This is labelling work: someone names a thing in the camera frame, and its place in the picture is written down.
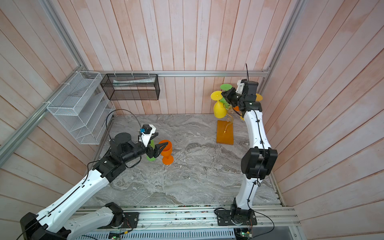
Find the pink wooden wall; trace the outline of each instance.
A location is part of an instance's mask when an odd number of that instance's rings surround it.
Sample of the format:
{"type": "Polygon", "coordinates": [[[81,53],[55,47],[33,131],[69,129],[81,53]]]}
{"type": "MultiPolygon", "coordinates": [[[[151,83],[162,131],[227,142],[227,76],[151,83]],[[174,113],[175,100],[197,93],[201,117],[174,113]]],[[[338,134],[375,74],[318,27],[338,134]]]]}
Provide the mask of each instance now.
{"type": "MultiPolygon", "coordinates": [[[[297,0],[52,2],[90,70],[262,70],[297,0]]],[[[213,113],[210,94],[238,79],[159,78],[158,101],[114,103],[134,114],[213,113]]]]}
{"type": "Polygon", "coordinates": [[[273,168],[308,239],[384,239],[384,1],[308,1],[264,91],[273,168]]]}
{"type": "MultiPolygon", "coordinates": [[[[37,0],[0,1],[0,144],[77,68],[37,0]]],[[[49,114],[0,169],[0,238],[67,192],[95,146],[80,145],[49,114]]]]}

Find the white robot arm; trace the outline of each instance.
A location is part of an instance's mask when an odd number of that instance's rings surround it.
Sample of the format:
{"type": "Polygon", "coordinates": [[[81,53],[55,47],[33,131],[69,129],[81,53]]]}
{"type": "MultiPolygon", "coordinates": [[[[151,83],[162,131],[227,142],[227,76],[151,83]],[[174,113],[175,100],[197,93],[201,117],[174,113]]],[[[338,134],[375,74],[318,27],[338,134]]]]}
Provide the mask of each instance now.
{"type": "MultiPolygon", "coordinates": [[[[239,106],[247,124],[250,143],[250,149],[241,161],[243,182],[230,210],[232,222],[238,224],[242,222],[236,222],[235,216],[245,216],[248,219],[251,217],[252,200],[258,184],[270,174],[277,158],[277,151],[271,149],[265,135],[262,108],[260,103],[256,102],[257,86],[257,82],[244,79],[238,82],[237,90],[232,88],[222,93],[233,107],[239,106]]],[[[125,163],[143,154],[157,157],[168,144],[157,144],[155,149],[148,147],[149,141],[158,135],[156,128],[151,124],[144,124],[140,131],[137,143],[132,141],[128,133],[117,134],[109,142],[111,149],[93,166],[85,178],[50,206],[37,214],[28,213],[22,217],[20,223],[24,239],[72,240],[99,227],[122,227],[123,211],[113,202],[94,213],[76,219],[69,220],[69,218],[97,191],[122,173],[126,169],[125,163]]]]}
{"type": "Polygon", "coordinates": [[[265,176],[269,175],[277,159],[277,151],[271,149],[263,125],[263,113],[260,102],[256,102],[257,82],[239,80],[237,89],[222,92],[224,99],[233,107],[238,106],[247,124],[250,149],[241,161],[243,182],[231,207],[232,221],[236,215],[250,218],[252,201],[256,190],[265,176]]]}
{"type": "Polygon", "coordinates": [[[120,228],[125,223],[123,210],[115,203],[108,203],[98,211],[76,219],[69,218],[97,191],[107,186],[126,168],[126,163],[147,154],[158,157],[166,143],[148,146],[158,133],[151,124],[140,129],[139,141],[122,132],[110,140],[110,150],[66,194],[37,214],[27,213],[20,220],[25,240],[72,240],[96,228],[109,226],[120,228]]]}

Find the marble floor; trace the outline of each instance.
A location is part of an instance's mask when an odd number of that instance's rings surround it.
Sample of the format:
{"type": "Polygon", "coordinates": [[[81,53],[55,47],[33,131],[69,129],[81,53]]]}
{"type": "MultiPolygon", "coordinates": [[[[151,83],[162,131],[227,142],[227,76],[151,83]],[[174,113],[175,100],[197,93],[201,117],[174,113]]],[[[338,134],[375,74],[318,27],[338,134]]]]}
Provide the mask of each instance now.
{"type": "MultiPolygon", "coordinates": [[[[175,161],[166,166],[162,156],[154,162],[146,157],[126,169],[112,183],[97,192],[84,206],[115,202],[120,206],[231,204],[238,194],[242,173],[240,161],[249,149],[245,122],[235,118],[234,145],[216,143],[213,114],[138,115],[141,124],[153,124],[159,133],[154,141],[167,139],[173,144],[175,161]]],[[[111,136],[127,132],[138,135],[139,124],[132,115],[116,116],[111,136]]],[[[108,149],[106,142],[102,155],[108,149]]],[[[269,177],[257,190],[253,204],[280,201],[269,177]]]]}

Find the white wire rack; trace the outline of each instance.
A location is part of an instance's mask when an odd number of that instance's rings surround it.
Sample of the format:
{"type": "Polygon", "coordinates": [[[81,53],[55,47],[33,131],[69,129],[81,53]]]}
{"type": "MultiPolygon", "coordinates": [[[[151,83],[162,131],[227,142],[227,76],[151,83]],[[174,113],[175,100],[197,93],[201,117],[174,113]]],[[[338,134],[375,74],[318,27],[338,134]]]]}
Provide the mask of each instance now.
{"type": "Polygon", "coordinates": [[[94,93],[100,82],[100,73],[78,72],[47,107],[80,144],[99,144],[115,109],[104,92],[94,93]]]}

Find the shelf organizer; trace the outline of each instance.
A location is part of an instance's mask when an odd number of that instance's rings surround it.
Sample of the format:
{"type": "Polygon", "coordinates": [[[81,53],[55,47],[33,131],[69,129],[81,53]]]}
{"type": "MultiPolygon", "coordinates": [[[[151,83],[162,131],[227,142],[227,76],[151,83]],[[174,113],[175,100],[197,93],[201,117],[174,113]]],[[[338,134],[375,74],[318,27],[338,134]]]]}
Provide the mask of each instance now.
{"type": "Polygon", "coordinates": [[[158,100],[157,74],[107,73],[101,87],[109,100],[158,100]]]}
{"type": "Polygon", "coordinates": [[[80,144],[99,144],[115,110],[103,92],[95,94],[101,80],[100,73],[78,72],[47,107],[80,144]]]}

